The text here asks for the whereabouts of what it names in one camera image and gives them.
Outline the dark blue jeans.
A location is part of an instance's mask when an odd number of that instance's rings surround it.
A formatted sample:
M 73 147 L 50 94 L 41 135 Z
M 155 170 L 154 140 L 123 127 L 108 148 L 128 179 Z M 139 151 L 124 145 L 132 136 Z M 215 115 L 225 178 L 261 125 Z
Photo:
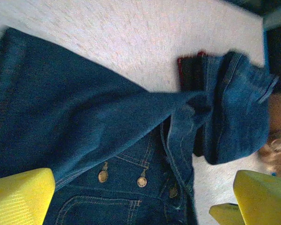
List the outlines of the dark blue jeans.
M 203 152 L 212 165 L 258 151 L 269 133 L 268 102 L 278 77 L 230 51 L 203 56 L 204 90 L 212 116 L 204 126 Z

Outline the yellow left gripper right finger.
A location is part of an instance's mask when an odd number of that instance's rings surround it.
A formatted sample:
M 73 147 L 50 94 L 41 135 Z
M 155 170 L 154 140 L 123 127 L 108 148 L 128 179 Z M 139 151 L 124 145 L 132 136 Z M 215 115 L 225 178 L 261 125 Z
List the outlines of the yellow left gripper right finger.
M 281 178 L 240 170 L 234 194 L 245 225 L 281 225 Z

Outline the black skirt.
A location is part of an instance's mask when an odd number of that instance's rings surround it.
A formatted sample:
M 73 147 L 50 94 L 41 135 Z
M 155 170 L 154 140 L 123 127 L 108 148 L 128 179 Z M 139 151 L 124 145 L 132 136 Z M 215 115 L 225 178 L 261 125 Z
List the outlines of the black skirt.
M 208 158 L 206 126 L 211 119 L 212 109 L 205 93 L 203 56 L 179 58 L 178 61 L 181 90 L 197 94 L 187 104 L 195 110 L 195 139 L 193 153 L 197 157 Z

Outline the blue denim jeans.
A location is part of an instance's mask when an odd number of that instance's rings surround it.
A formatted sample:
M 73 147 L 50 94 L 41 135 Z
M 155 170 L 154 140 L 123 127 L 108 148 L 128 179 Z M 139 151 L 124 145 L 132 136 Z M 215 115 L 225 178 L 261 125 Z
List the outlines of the blue denim jeans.
M 0 38 L 0 178 L 50 168 L 44 225 L 197 225 L 201 91 L 151 93 L 59 45 Z

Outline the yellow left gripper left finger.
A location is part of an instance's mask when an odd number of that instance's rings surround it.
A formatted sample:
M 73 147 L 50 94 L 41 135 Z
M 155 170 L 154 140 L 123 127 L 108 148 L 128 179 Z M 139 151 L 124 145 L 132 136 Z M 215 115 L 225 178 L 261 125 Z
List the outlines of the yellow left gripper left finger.
M 43 225 L 54 191 L 49 168 L 0 178 L 0 225 Z

